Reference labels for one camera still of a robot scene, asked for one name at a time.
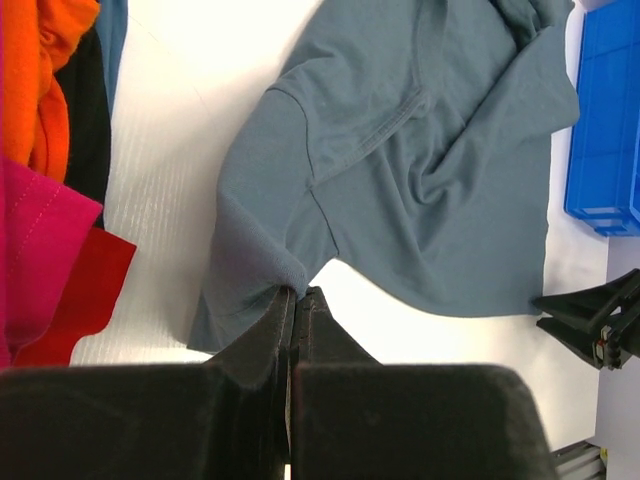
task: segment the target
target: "tabletop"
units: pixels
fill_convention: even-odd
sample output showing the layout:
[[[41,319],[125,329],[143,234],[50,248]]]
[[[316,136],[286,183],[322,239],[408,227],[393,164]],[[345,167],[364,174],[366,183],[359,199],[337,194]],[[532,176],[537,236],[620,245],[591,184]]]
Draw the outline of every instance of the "tabletop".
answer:
[[[185,347],[215,222],[215,185],[235,134],[320,0],[129,0],[113,114],[107,229],[138,245],[109,326],[72,363],[198,362]],[[571,14],[575,81],[584,10]],[[545,293],[603,283],[607,242],[563,213],[570,131],[552,140]],[[595,431],[598,372],[536,318],[450,318],[412,309],[348,266],[314,279],[336,320],[383,363],[492,363],[533,392],[552,449]]]

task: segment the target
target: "blue crate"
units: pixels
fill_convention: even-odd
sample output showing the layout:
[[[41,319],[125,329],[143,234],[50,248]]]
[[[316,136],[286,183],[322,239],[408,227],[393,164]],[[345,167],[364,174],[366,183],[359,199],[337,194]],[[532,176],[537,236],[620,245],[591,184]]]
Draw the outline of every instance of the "blue crate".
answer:
[[[640,236],[640,0],[587,14],[565,211],[604,236]]]

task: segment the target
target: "blue cloth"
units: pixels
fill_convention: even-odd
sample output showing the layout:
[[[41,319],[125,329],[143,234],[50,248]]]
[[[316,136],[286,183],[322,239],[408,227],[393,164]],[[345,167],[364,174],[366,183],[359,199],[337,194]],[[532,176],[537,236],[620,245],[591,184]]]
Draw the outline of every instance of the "blue cloth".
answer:
[[[534,313],[570,0],[325,0],[235,139],[190,347],[338,258],[413,307]],[[393,319],[389,319],[393,328]]]
[[[109,113],[113,112],[120,58],[127,35],[127,23],[127,0],[100,0],[100,14],[96,21],[96,30],[102,46],[104,83],[107,89]]]

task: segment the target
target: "pink fabric stitching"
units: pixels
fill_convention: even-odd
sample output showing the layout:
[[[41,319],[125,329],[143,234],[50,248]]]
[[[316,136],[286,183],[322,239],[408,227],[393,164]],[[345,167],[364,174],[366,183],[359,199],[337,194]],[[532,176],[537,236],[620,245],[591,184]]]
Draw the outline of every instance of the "pink fabric stitching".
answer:
[[[33,182],[35,182],[36,178],[37,178],[36,175],[31,177],[31,180],[29,181],[29,185],[27,185],[27,188],[24,189],[24,192],[22,192],[22,195],[20,195],[20,197],[16,200],[16,203],[13,204],[13,207],[11,207],[11,211],[9,211],[7,216],[11,215],[13,212],[16,211],[16,208],[18,208],[18,205],[24,200],[24,197],[27,196],[27,194],[33,187]]]
[[[9,270],[9,273],[7,274],[7,279],[11,278],[11,275],[13,274],[13,271],[15,270],[16,266],[18,265],[18,260],[20,260],[20,255],[22,255],[22,251],[24,250],[24,247],[27,245],[27,241],[29,240],[29,238],[31,237],[31,234],[33,233],[33,231],[35,230],[36,226],[38,225],[38,223],[42,219],[42,216],[46,213],[46,211],[49,209],[49,207],[51,206],[53,201],[56,199],[56,197],[60,193],[60,190],[62,190],[62,185],[58,185],[58,188],[57,188],[56,192],[49,199],[49,201],[44,206],[44,208],[40,211],[40,215],[38,215],[38,217],[31,224],[31,228],[29,229],[29,232],[27,233],[27,236],[22,241],[22,244],[20,245],[20,248],[18,249],[18,253],[16,253],[15,258],[13,259],[13,263],[11,265],[11,269]]]

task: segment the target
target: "orange cloth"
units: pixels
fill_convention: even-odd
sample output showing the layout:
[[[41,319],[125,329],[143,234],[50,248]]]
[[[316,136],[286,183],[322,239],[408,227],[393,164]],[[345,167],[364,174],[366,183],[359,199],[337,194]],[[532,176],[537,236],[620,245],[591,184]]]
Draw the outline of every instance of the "orange cloth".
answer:
[[[93,25],[96,0],[2,0],[2,151],[59,182],[69,155],[67,104],[53,74]]]

